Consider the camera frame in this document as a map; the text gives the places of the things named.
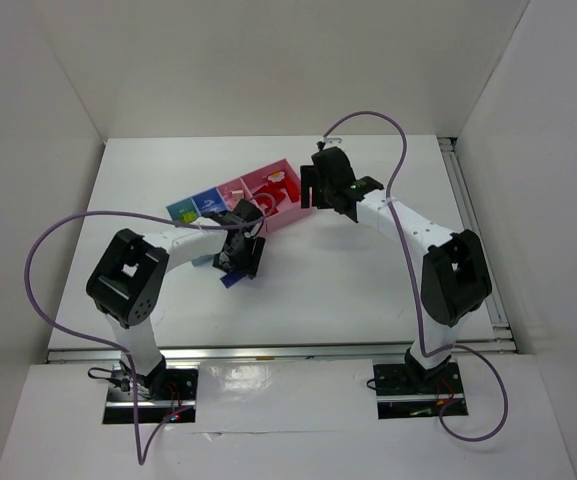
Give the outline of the purple 2x4 lego brick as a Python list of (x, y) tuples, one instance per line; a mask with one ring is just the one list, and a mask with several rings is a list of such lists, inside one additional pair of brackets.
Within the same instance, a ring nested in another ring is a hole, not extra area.
[(226, 289), (229, 289), (245, 278), (246, 278), (245, 274), (237, 272), (229, 272), (225, 274), (223, 277), (221, 277), (220, 281)]

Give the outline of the red lego with side studs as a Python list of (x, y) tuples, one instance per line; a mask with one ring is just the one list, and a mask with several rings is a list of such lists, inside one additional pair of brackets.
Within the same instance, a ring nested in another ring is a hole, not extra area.
[(300, 200), (300, 188), (292, 181), (288, 181), (286, 183), (285, 190), (288, 194), (288, 197), (293, 203), (298, 202)]

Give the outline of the red curved decorated lego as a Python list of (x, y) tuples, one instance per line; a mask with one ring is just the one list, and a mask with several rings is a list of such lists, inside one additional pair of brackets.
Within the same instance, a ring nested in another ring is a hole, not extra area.
[(281, 183), (285, 180), (285, 172), (284, 171), (274, 172), (267, 177), (267, 180), (270, 183)]

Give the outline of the red 2x4 lego brick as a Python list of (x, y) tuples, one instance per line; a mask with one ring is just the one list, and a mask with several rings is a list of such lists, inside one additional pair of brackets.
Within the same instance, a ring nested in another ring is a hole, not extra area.
[(253, 194), (253, 199), (266, 210), (276, 208), (285, 198), (284, 192), (272, 185), (263, 185)]

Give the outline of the green 2x4 lego brick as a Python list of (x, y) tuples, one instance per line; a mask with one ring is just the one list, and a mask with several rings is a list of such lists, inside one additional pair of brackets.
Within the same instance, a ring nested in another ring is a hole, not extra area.
[(194, 222), (197, 218), (198, 218), (198, 215), (197, 215), (197, 213), (194, 212), (194, 211), (187, 211), (187, 212), (182, 213), (182, 214), (179, 216), (179, 220), (180, 220), (182, 223), (192, 223), (192, 222)]

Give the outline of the white lego brick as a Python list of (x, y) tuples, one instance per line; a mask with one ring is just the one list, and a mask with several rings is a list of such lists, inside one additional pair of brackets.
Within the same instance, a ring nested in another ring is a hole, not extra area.
[(240, 201), (245, 198), (245, 194), (243, 190), (232, 190), (230, 192), (230, 197), (233, 201)]

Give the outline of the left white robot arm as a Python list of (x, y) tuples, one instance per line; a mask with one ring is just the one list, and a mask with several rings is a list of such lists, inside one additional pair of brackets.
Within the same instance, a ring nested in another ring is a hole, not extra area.
[(263, 211), (248, 200), (232, 210), (209, 211), (194, 222), (161, 233), (118, 231), (93, 270), (86, 293), (127, 351), (120, 365), (144, 394), (165, 382), (166, 361), (157, 346), (151, 314), (164, 278), (186, 264), (208, 260), (228, 281), (257, 275), (265, 246)]

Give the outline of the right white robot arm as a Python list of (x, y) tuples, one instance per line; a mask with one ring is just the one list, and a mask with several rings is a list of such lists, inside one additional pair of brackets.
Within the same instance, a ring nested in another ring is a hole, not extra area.
[(346, 153), (323, 141), (300, 175), (304, 208), (332, 209), (402, 248), (417, 315), (417, 336), (404, 362), (415, 382), (437, 377), (449, 362), (462, 323), (492, 292), (479, 236), (438, 225), (388, 196), (377, 180), (356, 177)]

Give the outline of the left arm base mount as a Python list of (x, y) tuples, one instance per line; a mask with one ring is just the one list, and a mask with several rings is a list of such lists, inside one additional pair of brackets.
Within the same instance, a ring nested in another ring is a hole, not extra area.
[[(90, 379), (108, 384), (102, 423), (105, 425), (133, 424), (133, 391), (129, 377), (120, 369), (92, 367)], [(168, 368), (163, 384), (154, 393), (139, 387), (137, 399), (139, 422), (158, 424), (166, 415), (172, 424), (194, 423), (199, 380), (197, 366)]]

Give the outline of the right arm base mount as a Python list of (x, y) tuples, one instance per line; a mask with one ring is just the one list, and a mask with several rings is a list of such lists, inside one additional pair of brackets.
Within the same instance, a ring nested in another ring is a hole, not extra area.
[(425, 383), (414, 382), (404, 364), (375, 364), (366, 387), (376, 394), (380, 420), (467, 416), (468, 407), (456, 362)]

